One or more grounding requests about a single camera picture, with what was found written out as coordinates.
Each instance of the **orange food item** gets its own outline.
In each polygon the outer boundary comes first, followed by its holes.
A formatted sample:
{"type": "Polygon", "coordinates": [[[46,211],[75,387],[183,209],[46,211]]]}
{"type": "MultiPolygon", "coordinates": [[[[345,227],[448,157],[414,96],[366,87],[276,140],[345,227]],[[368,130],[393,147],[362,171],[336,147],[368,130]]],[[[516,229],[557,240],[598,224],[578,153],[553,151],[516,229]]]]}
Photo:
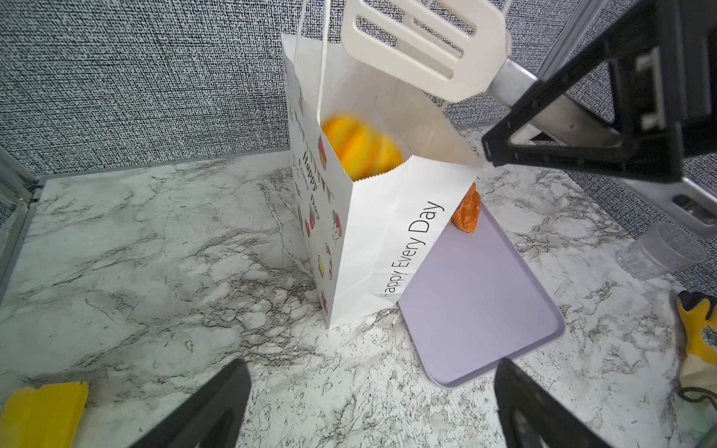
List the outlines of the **orange food item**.
{"type": "Polygon", "coordinates": [[[389,136],[355,117],[339,115],[321,129],[353,181],[386,173],[403,163],[401,151],[389,136]]]}
{"type": "Polygon", "coordinates": [[[480,214],[480,194],[475,190],[475,183],[470,186],[460,205],[455,210],[451,221],[458,228],[472,234],[478,226],[480,214]]]}

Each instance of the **marble table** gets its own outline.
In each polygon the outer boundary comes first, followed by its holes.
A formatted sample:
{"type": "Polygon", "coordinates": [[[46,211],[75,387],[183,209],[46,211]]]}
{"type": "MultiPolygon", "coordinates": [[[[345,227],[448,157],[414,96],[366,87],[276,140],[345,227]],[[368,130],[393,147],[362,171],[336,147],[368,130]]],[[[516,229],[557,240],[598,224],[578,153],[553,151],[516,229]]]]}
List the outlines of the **marble table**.
{"type": "MultiPolygon", "coordinates": [[[[49,180],[0,306],[0,400],[87,381],[74,446],[125,447],[243,357],[238,446],[504,446],[492,374],[435,386],[397,309],[326,330],[290,185],[285,151],[49,180]]],[[[625,274],[630,238],[565,173],[484,163],[478,189],[567,324],[518,365],[616,448],[694,446],[679,285],[625,274]]]]}

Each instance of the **yellow pumpkin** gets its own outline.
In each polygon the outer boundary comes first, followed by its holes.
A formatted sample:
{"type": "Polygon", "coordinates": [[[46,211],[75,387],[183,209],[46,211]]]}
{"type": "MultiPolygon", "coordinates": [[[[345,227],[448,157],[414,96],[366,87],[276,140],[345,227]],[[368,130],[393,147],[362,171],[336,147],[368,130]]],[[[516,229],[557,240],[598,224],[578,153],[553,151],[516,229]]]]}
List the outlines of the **yellow pumpkin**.
{"type": "Polygon", "coordinates": [[[401,151],[389,136],[355,117],[339,115],[321,129],[353,181],[386,173],[403,163],[401,151]]]}

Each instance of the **glove logo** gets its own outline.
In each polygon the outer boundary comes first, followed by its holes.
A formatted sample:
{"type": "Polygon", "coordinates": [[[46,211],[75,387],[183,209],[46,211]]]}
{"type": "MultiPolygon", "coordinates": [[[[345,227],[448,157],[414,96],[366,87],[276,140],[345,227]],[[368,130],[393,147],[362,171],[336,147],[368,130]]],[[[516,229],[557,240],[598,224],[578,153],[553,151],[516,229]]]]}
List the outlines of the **glove logo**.
{"type": "Polygon", "coordinates": [[[702,336],[702,340],[705,342],[705,344],[709,345],[710,347],[714,348],[715,351],[717,351],[717,330],[707,325],[705,328],[702,329],[700,335],[702,336]]]}

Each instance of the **beige spatula head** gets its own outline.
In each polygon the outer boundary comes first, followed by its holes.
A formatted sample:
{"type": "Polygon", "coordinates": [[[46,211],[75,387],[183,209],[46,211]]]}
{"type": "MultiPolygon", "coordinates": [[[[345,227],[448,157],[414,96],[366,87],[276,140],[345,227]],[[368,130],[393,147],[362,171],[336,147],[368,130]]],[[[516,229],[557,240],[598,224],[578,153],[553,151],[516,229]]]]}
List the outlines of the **beige spatula head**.
{"type": "Polygon", "coordinates": [[[510,35],[500,11],[488,0],[439,0],[472,29],[466,32],[417,0],[390,2],[403,10],[402,22],[364,0],[346,0],[341,41],[347,53],[452,103],[485,92],[510,54],[510,35]],[[397,45],[361,31],[361,20],[392,34],[397,45]]]}

